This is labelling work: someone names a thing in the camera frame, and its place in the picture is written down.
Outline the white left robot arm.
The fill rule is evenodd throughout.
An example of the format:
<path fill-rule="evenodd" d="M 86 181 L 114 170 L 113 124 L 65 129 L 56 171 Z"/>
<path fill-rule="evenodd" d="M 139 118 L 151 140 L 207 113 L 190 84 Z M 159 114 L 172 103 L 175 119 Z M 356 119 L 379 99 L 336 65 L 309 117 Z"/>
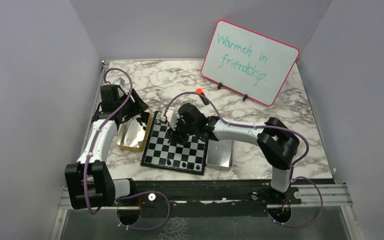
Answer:
<path fill-rule="evenodd" d="M 121 150 L 144 150 L 151 124 L 149 106 L 135 90 L 124 91 L 116 84 L 101 86 L 100 96 L 85 148 L 64 170 L 70 203 L 76 210 L 110 207 L 116 199 L 129 206 L 137 200 L 130 180 L 113 180 L 106 161 L 114 139 Z"/>

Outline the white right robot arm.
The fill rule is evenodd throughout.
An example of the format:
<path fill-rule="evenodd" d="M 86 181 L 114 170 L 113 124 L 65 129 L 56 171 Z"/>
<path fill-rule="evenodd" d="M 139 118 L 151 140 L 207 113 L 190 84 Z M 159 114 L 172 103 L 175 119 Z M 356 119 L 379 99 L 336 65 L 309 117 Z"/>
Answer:
<path fill-rule="evenodd" d="M 205 116 L 195 105 L 185 103 L 177 112 L 167 110 L 162 121 L 168 124 L 171 142 L 184 145 L 189 137 L 207 141 L 236 141 L 258 146 L 272 166 L 269 199 L 280 204 L 289 196 L 292 161 L 300 140 L 279 119 L 266 122 L 228 122 L 220 116 Z"/>

